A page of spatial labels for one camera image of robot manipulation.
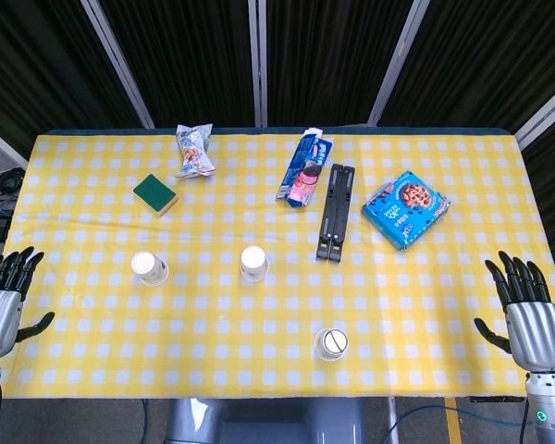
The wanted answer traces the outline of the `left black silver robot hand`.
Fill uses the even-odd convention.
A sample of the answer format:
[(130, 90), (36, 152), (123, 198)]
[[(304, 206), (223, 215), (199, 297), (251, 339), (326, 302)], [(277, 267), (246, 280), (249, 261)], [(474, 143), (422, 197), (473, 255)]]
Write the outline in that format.
[(41, 334), (55, 318), (53, 312), (48, 312), (30, 327), (19, 326), (34, 271), (43, 257), (44, 253), (36, 253), (32, 246), (20, 253), (0, 255), (0, 358), (15, 344)]

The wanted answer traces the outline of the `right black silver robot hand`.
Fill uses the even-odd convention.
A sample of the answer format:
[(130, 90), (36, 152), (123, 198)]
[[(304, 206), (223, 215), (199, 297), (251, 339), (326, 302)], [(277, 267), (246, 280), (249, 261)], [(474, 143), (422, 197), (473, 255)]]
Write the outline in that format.
[(512, 356), (518, 366), (531, 373), (555, 372), (555, 303), (540, 268), (499, 252), (504, 268), (485, 261), (498, 293), (508, 336), (494, 333), (481, 318), (474, 320), (479, 334), (490, 344)]

